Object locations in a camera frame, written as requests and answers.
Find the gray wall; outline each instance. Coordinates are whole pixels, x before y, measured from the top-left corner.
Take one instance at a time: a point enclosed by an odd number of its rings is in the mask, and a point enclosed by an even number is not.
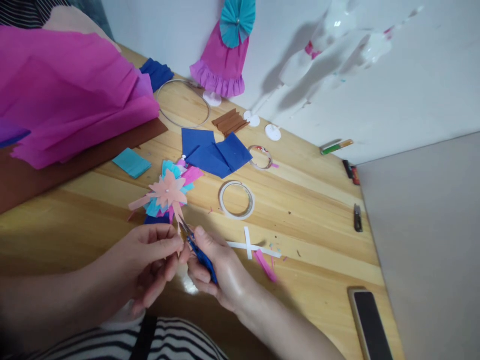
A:
[[[358,170],[407,359],[480,359],[480,133]]]

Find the masking tape roll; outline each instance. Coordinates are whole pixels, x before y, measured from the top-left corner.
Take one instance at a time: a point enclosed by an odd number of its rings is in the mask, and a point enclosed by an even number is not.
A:
[[[225,190],[227,190],[228,187],[232,185],[237,185],[243,188],[248,195],[248,208],[246,209],[245,213],[242,215],[235,215],[232,214],[230,211],[227,210],[225,207],[225,202],[224,202],[224,195],[225,195]],[[220,193],[218,194],[218,201],[220,202],[220,207],[223,210],[223,212],[231,219],[236,219],[236,220],[245,220],[250,217],[250,215],[253,214],[255,210],[255,195],[254,193],[240,181],[228,181],[223,184],[223,186],[220,189]]]

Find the striped shirt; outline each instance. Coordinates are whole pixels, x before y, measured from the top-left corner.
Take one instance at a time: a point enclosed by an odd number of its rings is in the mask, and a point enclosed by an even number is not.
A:
[[[150,321],[152,324],[151,335],[144,332],[146,321]],[[64,340],[47,351],[10,359],[86,360],[100,358],[119,360],[228,359],[212,339],[192,323],[180,318],[156,319],[152,317],[146,317],[143,324],[125,330],[107,331],[94,328]]]
[[[71,6],[68,0],[0,0],[0,25],[41,29],[59,5]]]

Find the smartphone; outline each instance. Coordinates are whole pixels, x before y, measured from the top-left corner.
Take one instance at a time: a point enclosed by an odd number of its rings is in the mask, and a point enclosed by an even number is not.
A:
[[[365,360],[393,360],[374,295],[364,287],[349,287],[348,297]]]

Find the hand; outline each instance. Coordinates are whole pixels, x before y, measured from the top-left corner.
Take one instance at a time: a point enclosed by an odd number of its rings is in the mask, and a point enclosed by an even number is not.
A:
[[[133,229],[97,261],[80,270],[87,289],[95,293],[103,320],[135,299],[133,315],[149,308],[163,292],[188,253],[179,258],[184,242],[172,225],[143,225]]]
[[[247,306],[246,299],[252,294],[253,289],[258,287],[257,282],[221,236],[208,234],[201,226],[195,229],[194,234],[197,246],[213,264],[218,285],[211,281],[209,271],[200,264],[193,251],[190,252],[188,260],[188,275],[198,290],[213,295],[225,309],[237,313],[242,307]]]

